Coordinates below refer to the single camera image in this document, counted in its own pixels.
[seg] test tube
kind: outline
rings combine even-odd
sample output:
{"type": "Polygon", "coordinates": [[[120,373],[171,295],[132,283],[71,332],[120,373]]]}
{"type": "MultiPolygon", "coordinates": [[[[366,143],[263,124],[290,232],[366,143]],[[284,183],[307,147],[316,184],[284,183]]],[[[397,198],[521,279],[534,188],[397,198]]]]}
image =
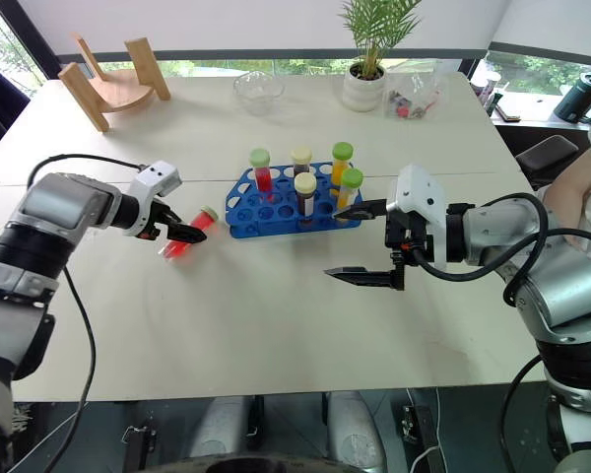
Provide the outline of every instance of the test tube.
{"type": "Polygon", "coordinates": [[[249,163],[254,168],[258,190],[270,192],[272,190],[272,175],[269,171],[269,152],[262,148],[256,148],[249,155],[249,163]]]}
{"type": "Polygon", "coordinates": [[[353,145],[340,142],[333,147],[333,171],[331,172],[331,195],[339,194],[342,174],[348,168],[348,161],[353,156],[353,145]]]}
{"type": "Polygon", "coordinates": [[[317,179],[310,172],[301,172],[295,177],[294,187],[297,193],[297,211],[304,217],[310,217],[313,215],[317,179]]]}
{"type": "MultiPolygon", "coordinates": [[[[190,223],[191,227],[195,227],[201,231],[205,231],[208,227],[219,220],[219,215],[213,209],[204,205],[201,212],[190,223]]],[[[183,241],[169,241],[168,244],[162,248],[160,254],[164,259],[174,259],[186,252],[192,243],[184,243],[183,241]]]]}
{"type": "Polygon", "coordinates": [[[313,158],[313,153],[306,146],[298,146],[292,149],[292,161],[294,162],[294,177],[301,172],[308,172],[308,165],[313,158]]]}
{"type": "Polygon", "coordinates": [[[337,210],[348,207],[355,203],[359,188],[363,183],[363,173],[356,169],[346,169],[342,174],[342,187],[339,191],[339,197],[337,198],[337,210]]]}

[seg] green cap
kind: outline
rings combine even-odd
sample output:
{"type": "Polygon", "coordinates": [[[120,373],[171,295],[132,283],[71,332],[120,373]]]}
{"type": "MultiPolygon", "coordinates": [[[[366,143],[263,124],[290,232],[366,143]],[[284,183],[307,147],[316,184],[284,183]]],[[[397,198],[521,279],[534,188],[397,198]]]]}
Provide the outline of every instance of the green cap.
{"type": "Polygon", "coordinates": [[[249,155],[249,163],[255,168],[265,168],[269,165],[269,151],[263,148],[252,150],[249,155]]]}
{"type": "Polygon", "coordinates": [[[342,185],[351,189],[359,189],[363,182],[363,172],[356,168],[346,169],[342,172],[342,185]]]}
{"type": "Polygon", "coordinates": [[[333,158],[340,161],[347,161],[353,156],[353,145],[346,142],[335,143],[333,147],[333,158]]]}

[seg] robotic arm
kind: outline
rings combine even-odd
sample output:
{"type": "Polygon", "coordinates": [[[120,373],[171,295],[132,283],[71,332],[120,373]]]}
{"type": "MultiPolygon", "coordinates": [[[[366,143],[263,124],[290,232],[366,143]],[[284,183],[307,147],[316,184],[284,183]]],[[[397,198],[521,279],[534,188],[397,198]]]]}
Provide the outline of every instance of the robotic arm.
{"type": "MultiPolygon", "coordinates": [[[[558,222],[548,214],[549,228],[557,228],[558,222]]],[[[336,216],[358,220],[385,216],[385,245],[391,249],[394,269],[370,272],[343,267],[327,274],[358,286],[397,290],[404,289],[406,265],[420,265],[449,281],[476,279],[440,271],[446,261],[493,267],[509,283],[532,251],[529,236],[540,229],[538,210],[522,198],[478,208],[452,204],[445,209],[442,188],[417,166],[401,171],[386,200],[361,202],[336,216]],[[525,237],[529,244],[521,246],[525,237]],[[517,244],[521,249],[513,252],[517,244]],[[434,261],[434,267],[428,260],[434,261]]],[[[513,291],[511,304],[536,340],[552,392],[550,447],[557,460],[570,455],[569,464],[578,459],[582,468],[591,457],[591,259],[562,236],[549,236],[536,263],[513,291]]]]}
{"type": "Polygon", "coordinates": [[[206,239],[157,198],[179,185],[177,169],[162,161],[143,168],[126,194],[82,175],[51,173],[18,205],[0,236],[0,463],[12,431],[11,381],[41,363],[54,327],[48,305],[70,254],[88,228],[156,239],[156,224],[164,224],[169,239],[206,239]]]}

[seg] white wall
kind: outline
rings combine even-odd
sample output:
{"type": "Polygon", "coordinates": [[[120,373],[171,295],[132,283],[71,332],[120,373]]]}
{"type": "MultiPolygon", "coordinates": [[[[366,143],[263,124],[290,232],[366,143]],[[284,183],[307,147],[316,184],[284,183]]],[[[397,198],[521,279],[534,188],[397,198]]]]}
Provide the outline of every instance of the white wall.
{"type": "MultiPolygon", "coordinates": [[[[423,19],[399,47],[485,49],[509,0],[423,0],[423,19]]],[[[123,51],[147,36],[154,50],[353,48],[342,0],[20,0],[56,54],[123,51]]]]}
{"type": "Polygon", "coordinates": [[[591,56],[591,0],[511,0],[493,40],[591,56]]]}

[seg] black cable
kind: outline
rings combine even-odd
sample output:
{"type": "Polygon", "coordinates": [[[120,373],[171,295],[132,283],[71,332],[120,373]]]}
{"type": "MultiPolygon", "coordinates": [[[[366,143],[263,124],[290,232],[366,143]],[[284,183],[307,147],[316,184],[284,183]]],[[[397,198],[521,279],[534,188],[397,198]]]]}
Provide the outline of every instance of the black cable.
{"type": "Polygon", "coordinates": [[[47,158],[35,165],[35,167],[31,171],[31,173],[29,174],[29,179],[27,180],[27,189],[33,185],[33,181],[35,179],[35,176],[37,175],[37,173],[39,172],[39,170],[41,168],[43,168],[46,165],[49,165],[50,163],[54,163],[56,161],[68,160],[71,158],[83,158],[86,160],[103,161],[106,163],[113,163],[115,165],[125,166],[127,168],[132,168],[132,169],[137,169],[137,170],[142,170],[142,168],[143,168],[140,165],[134,165],[133,163],[126,163],[124,161],[114,160],[112,158],[106,158],[104,156],[84,155],[81,153],[69,153],[66,155],[56,155],[56,156],[51,156],[50,158],[47,158]]]}
{"type": "Polygon", "coordinates": [[[510,281],[505,285],[505,289],[503,290],[503,301],[511,307],[515,307],[516,303],[514,301],[514,297],[516,296],[516,292],[523,284],[523,281],[525,281],[525,278],[530,272],[530,269],[532,269],[534,263],[537,262],[537,260],[541,256],[543,248],[545,247],[545,241],[548,237],[548,229],[550,227],[550,222],[548,219],[548,211],[543,205],[543,202],[541,202],[536,196],[532,194],[517,192],[514,194],[505,195],[503,197],[499,197],[498,199],[489,202],[485,205],[485,207],[491,206],[496,202],[506,199],[527,200],[532,205],[534,205],[534,208],[536,209],[536,212],[539,216],[539,236],[536,240],[536,243],[534,244],[532,251],[530,251],[530,254],[525,260],[525,263],[523,263],[519,270],[514,274],[512,279],[510,279],[510,281]]]}
{"type": "Polygon", "coordinates": [[[86,326],[86,332],[88,333],[88,342],[90,342],[90,369],[88,371],[88,378],[86,379],[86,384],[83,387],[83,391],[81,393],[81,399],[79,400],[79,406],[75,411],[75,417],[72,420],[72,424],[70,425],[70,430],[66,437],[64,438],[63,442],[59,449],[55,452],[52,456],[46,468],[43,470],[44,473],[49,473],[52,469],[57,465],[65,451],[70,446],[70,442],[72,441],[73,436],[77,432],[77,428],[79,427],[79,422],[81,421],[81,415],[83,414],[83,409],[86,405],[86,399],[88,397],[88,392],[90,392],[90,386],[92,385],[92,379],[95,376],[95,369],[97,367],[97,345],[95,343],[95,335],[92,331],[92,326],[90,325],[90,319],[88,318],[88,313],[86,312],[86,308],[83,306],[83,302],[79,297],[79,293],[77,293],[77,288],[75,288],[75,284],[72,281],[72,277],[70,276],[70,272],[68,268],[63,268],[63,274],[66,277],[66,281],[68,281],[68,287],[70,288],[70,292],[72,296],[75,298],[75,302],[79,307],[79,312],[83,318],[83,323],[86,326]]]}
{"type": "Polygon", "coordinates": [[[516,473],[516,469],[514,468],[514,463],[512,463],[512,457],[510,456],[510,452],[508,450],[508,444],[505,441],[505,416],[507,414],[508,406],[510,405],[510,400],[512,399],[512,395],[516,391],[516,388],[519,387],[521,380],[540,361],[541,361],[541,355],[537,355],[532,360],[530,360],[525,365],[525,367],[523,367],[521,369],[521,371],[514,377],[512,382],[510,382],[510,386],[508,387],[508,391],[505,393],[505,397],[503,398],[503,402],[501,403],[501,410],[499,411],[499,424],[498,424],[499,446],[501,447],[501,455],[503,456],[503,461],[505,462],[505,467],[508,470],[508,473],[516,473]]]}
{"type": "MultiPolygon", "coordinates": [[[[575,237],[581,237],[591,240],[591,232],[586,232],[580,229],[551,229],[548,230],[548,237],[557,237],[560,235],[573,235],[575,237]]],[[[425,258],[425,254],[421,248],[414,248],[412,250],[412,254],[416,259],[416,262],[427,271],[431,276],[434,276],[438,279],[443,279],[444,281],[451,281],[454,283],[460,282],[467,282],[467,281],[474,281],[476,279],[480,279],[487,274],[491,273],[493,270],[501,266],[505,263],[508,259],[514,256],[516,253],[521,251],[525,248],[528,244],[538,238],[539,234],[529,234],[523,239],[521,239],[518,243],[512,245],[507,251],[499,255],[497,258],[492,260],[491,262],[487,263],[486,266],[481,267],[476,271],[471,271],[470,273],[462,273],[462,274],[454,274],[454,273],[446,273],[444,271],[440,271],[439,269],[435,269],[431,266],[427,259],[425,258]]]]}
{"type": "MultiPolygon", "coordinates": [[[[478,271],[473,271],[472,273],[464,273],[464,274],[450,274],[445,273],[443,271],[439,271],[435,269],[433,266],[428,264],[425,260],[425,256],[420,249],[414,249],[412,252],[416,261],[420,264],[422,268],[424,268],[429,274],[440,278],[445,279],[447,281],[472,281],[473,279],[481,278],[482,275],[486,275],[491,272],[494,268],[499,267],[505,261],[507,261],[510,257],[516,254],[518,251],[523,249],[525,246],[530,244],[533,240],[539,237],[539,233],[531,234],[523,238],[521,241],[510,247],[505,253],[500,255],[499,257],[495,258],[493,261],[488,263],[486,266],[481,268],[478,271]],[[482,271],[486,268],[490,268],[488,272],[482,271]]],[[[551,229],[547,231],[547,237],[557,237],[557,236],[564,236],[564,235],[572,235],[575,237],[582,237],[591,240],[591,232],[586,232],[580,229],[551,229]]],[[[510,453],[508,451],[508,446],[505,441],[505,417],[507,414],[508,406],[510,404],[510,400],[512,399],[512,395],[516,391],[516,388],[520,384],[523,377],[536,365],[541,361],[541,356],[537,355],[534,357],[530,362],[525,365],[521,369],[521,371],[517,374],[517,376],[512,380],[508,391],[503,398],[503,403],[501,404],[501,410],[499,411],[499,421],[498,421],[498,432],[499,432],[499,445],[501,448],[501,454],[503,456],[503,461],[505,462],[505,466],[509,473],[516,473],[514,468],[514,464],[512,463],[512,458],[510,457],[510,453]]]]}
{"type": "MultiPolygon", "coordinates": [[[[27,179],[27,189],[31,188],[31,186],[33,185],[35,176],[37,175],[37,173],[39,172],[39,170],[41,168],[43,168],[44,166],[46,166],[50,163],[54,163],[56,161],[67,160],[70,158],[83,158],[83,159],[87,159],[87,160],[103,161],[106,163],[113,163],[115,165],[125,166],[127,168],[132,168],[132,169],[137,169],[137,170],[142,170],[142,168],[143,168],[142,166],[139,166],[139,165],[125,163],[123,161],[114,160],[112,158],[105,158],[103,156],[84,155],[84,154],[80,154],[80,153],[57,155],[57,156],[52,156],[46,160],[43,160],[42,162],[38,163],[33,168],[31,173],[29,174],[29,178],[27,179]]],[[[72,442],[72,439],[73,439],[75,433],[77,432],[77,428],[79,427],[79,423],[81,421],[81,416],[83,414],[83,409],[86,405],[88,393],[90,392],[90,386],[92,385],[92,380],[94,378],[95,370],[97,367],[97,344],[95,342],[95,336],[94,336],[94,332],[92,330],[92,325],[90,324],[90,319],[88,318],[88,313],[86,311],[86,308],[83,305],[83,302],[81,301],[81,298],[79,297],[79,293],[77,292],[77,288],[75,287],[75,284],[72,280],[72,277],[70,276],[70,271],[68,271],[67,266],[63,268],[63,274],[66,277],[66,281],[68,282],[68,287],[70,288],[70,292],[72,293],[72,296],[75,299],[75,303],[77,303],[77,307],[79,308],[79,312],[81,313],[81,317],[83,318],[83,323],[86,326],[86,333],[88,334],[88,342],[90,344],[90,368],[88,370],[88,377],[86,379],[86,384],[83,387],[83,391],[81,393],[81,398],[79,400],[79,405],[77,406],[77,410],[75,411],[74,419],[72,421],[72,424],[70,425],[70,429],[68,431],[68,434],[66,434],[66,437],[62,441],[61,446],[59,446],[59,449],[55,452],[55,454],[52,456],[52,458],[50,459],[50,461],[46,465],[46,468],[44,469],[44,473],[49,473],[50,471],[52,471],[52,469],[57,465],[57,463],[59,462],[59,460],[61,459],[61,457],[65,453],[65,451],[70,446],[70,443],[72,442]]]]}
{"type": "Polygon", "coordinates": [[[534,263],[536,263],[539,257],[541,256],[541,252],[545,247],[545,241],[549,235],[549,219],[547,210],[543,206],[543,203],[534,195],[522,192],[504,195],[503,197],[499,197],[498,199],[495,199],[487,203],[486,205],[484,205],[484,207],[489,207],[496,202],[507,199],[525,199],[529,201],[532,205],[534,205],[539,215],[539,231],[537,233],[524,237],[523,239],[521,239],[521,241],[511,246],[505,253],[495,258],[493,261],[487,263],[482,268],[476,271],[471,271],[469,273],[445,273],[443,271],[439,271],[433,268],[433,266],[428,264],[422,248],[413,249],[412,253],[414,255],[414,258],[423,269],[425,269],[429,274],[435,276],[436,278],[452,282],[474,281],[491,273],[499,266],[501,266],[503,263],[505,263],[508,259],[510,259],[512,256],[514,256],[516,253],[518,253],[525,246],[530,244],[532,241],[535,241],[536,243],[534,244],[532,251],[530,251],[530,254],[525,260],[525,263],[519,268],[514,277],[510,280],[510,282],[505,286],[505,289],[503,290],[503,301],[508,305],[515,306],[514,296],[516,295],[516,292],[525,280],[525,277],[527,276],[528,272],[530,271],[534,263]]]}

